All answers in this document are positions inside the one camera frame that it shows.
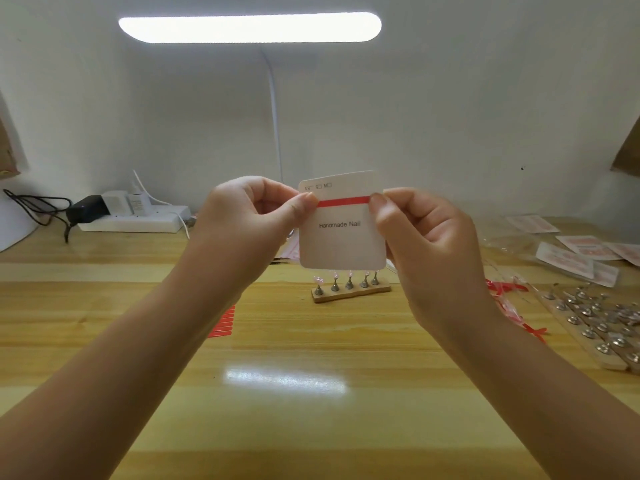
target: right hand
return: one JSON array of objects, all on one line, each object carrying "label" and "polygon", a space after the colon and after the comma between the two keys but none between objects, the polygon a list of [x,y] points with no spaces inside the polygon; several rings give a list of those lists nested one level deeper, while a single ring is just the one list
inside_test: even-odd
[{"label": "right hand", "polygon": [[411,188],[373,194],[369,209],[423,328],[440,319],[497,311],[471,217],[443,198]]}]

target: white card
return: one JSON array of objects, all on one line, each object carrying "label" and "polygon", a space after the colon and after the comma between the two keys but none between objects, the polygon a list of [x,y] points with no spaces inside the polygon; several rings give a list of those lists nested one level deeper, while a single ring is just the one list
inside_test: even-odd
[{"label": "white card", "polygon": [[369,197],[382,192],[374,171],[300,182],[320,204],[300,226],[300,264],[311,269],[376,271],[387,265],[385,240],[369,213]]},{"label": "white card", "polygon": [[618,281],[620,270],[615,266],[608,266],[601,262],[593,263],[593,282],[607,288],[613,288]]},{"label": "white card", "polygon": [[592,235],[557,235],[556,239],[574,253],[595,259],[596,261],[613,261],[620,259],[620,256],[606,247],[604,242]]},{"label": "white card", "polygon": [[548,242],[540,242],[536,252],[536,258],[552,266],[564,269],[565,271],[569,271],[573,274],[578,274],[579,276],[583,276],[590,280],[592,280],[595,275],[593,270],[594,265],[591,259],[572,253],[571,251],[565,251],[564,249],[552,246]]},{"label": "white card", "polygon": [[552,226],[540,216],[512,216],[505,217],[505,219],[507,219],[509,224],[516,227],[516,229],[528,234],[560,232],[560,229]]},{"label": "white card", "polygon": [[623,259],[636,266],[640,266],[640,246],[638,244],[621,244],[619,242],[605,242],[610,250],[622,256]]}]

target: red stripe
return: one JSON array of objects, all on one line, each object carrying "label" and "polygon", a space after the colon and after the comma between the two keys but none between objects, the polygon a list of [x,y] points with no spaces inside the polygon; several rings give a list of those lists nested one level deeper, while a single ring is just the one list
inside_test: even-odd
[{"label": "red stripe", "polygon": [[371,197],[349,197],[337,198],[334,200],[322,200],[318,203],[318,207],[338,207],[339,205],[356,205],[359,203],[369,203]]}]

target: finger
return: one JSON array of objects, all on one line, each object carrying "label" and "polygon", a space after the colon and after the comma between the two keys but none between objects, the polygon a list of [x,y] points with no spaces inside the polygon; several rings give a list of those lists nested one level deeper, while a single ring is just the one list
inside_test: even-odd
[{"label": "finger", "polygon": [[391,199],[382,194],[373,194],[369,211],[393,256],[399,253],[415,255],[413,253],[424,246],[423,236]]},{"label": "finger", "polygon": [[390,189],[385,195],[412,217],[418,231],[429,241],[435,242],[448,229],[449,221],[457,221],[464,214],[448,200],[425,191],[412,188]]},{"label": "finger", "polygon": [[277,204],[283,204],[300,194],[300,192],[288,185],[281,184],[265,177],[241,177],[236,180],[232,180],[232,182],[242,186],[253,203],[270,201],[276,202]]},{"label": "finger", "polygon": [[312,193],[300,194],[284,202],[278,209],[267,214],[280,233],[290,233],[300,227],[313,214],[318,206],[318,199]]}]

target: wooden table surface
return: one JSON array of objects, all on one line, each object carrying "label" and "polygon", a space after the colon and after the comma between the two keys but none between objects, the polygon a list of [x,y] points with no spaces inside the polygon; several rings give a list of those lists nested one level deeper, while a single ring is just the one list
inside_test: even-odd
[{"label": "wooden table surface", "polygon": [[[566,235],[602,236],[549,220]],[[181,233],[74,229],[65,245],[52,226],[0,253],[0,413],[161,281],[185,243]],[[578,283],[495,250],[483,257],[489,278]],[[640,271],[615,266],[640,296]],[[233,334],[204,343],[114,478],[546,478],[414,322],[398,284],[315,305],[312,277],[295,264],[268,268],[238,303]],[[558,354],[640,411],[640,378],[599,369],[532,293],[510,298],[548,327]]]}]

